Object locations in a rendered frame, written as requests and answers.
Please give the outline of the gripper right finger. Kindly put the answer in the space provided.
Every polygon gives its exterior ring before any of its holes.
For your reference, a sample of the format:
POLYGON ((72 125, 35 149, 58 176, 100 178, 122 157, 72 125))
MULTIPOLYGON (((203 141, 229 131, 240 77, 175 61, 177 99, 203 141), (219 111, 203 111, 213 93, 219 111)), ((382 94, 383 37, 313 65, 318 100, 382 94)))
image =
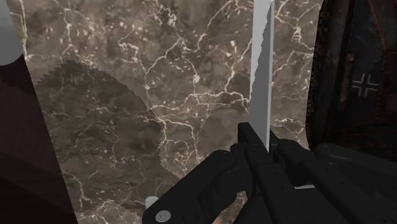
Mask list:
POLYGON ((314 151, 270 134, 270 155, 293 186, 310 183, 349 224, 397 224, 397 164, 335 144, 314 151))

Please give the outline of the dark patterned robot stand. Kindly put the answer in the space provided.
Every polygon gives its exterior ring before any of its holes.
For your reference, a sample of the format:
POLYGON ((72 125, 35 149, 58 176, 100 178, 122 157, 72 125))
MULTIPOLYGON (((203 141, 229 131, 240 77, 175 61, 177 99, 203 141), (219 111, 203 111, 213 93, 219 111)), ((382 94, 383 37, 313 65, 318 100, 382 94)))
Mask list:
POLYGON ((305 119, 333 143, 397 162, 397 0, 324 0, 305 119))

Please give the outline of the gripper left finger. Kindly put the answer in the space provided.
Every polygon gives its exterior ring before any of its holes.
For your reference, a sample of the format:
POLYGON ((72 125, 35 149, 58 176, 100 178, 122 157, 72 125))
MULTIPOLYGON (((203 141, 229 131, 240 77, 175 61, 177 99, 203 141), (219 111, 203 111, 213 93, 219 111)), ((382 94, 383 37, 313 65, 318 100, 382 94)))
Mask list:
POLYGON ((211 153, 150 205, 143 224, 212 224, 240 192, 248 200, 233 224, 310 224, 278 145, 271 133, 266 148, 249 123, 240 123, 237 143, 211 153))

